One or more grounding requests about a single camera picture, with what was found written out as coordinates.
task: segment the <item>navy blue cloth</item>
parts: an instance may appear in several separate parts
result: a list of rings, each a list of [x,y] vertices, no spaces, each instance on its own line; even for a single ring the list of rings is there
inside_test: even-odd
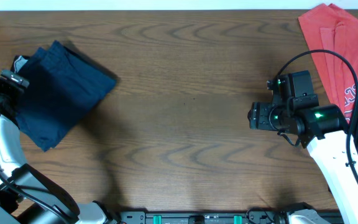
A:
[[[116,81],[55,41],[39,48],[18,74],[30,81],[17,104],[20,130],[46,151],[55,147]]]

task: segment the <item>green light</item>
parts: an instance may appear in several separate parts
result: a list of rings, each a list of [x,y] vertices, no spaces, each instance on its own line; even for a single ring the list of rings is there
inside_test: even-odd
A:
[[[316,116],[316,118],[320,118],[320,117],[324,116],[321,113],[315,113],[314,115]]]

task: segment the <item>white wall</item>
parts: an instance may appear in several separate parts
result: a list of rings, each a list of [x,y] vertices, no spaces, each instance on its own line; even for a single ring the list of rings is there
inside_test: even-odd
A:
[[[358,0],[0,0],[0,11],[311,9],[321,3],[358,9]]]

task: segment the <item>wood grain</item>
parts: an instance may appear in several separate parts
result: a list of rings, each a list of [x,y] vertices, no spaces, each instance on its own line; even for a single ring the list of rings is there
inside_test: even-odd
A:
[[[119,77],[119,85],[44,153],[25,135],[29,164],[77,202],[109,208],[246,210],[308,202],[336,209],[305,149],[251,131],[265,82],[308,50],[304,11],[0,12],[0,70],[55,39]],[[351,11],[358,17],[358,11]],[[288,71],[310,70],[310,57]]]

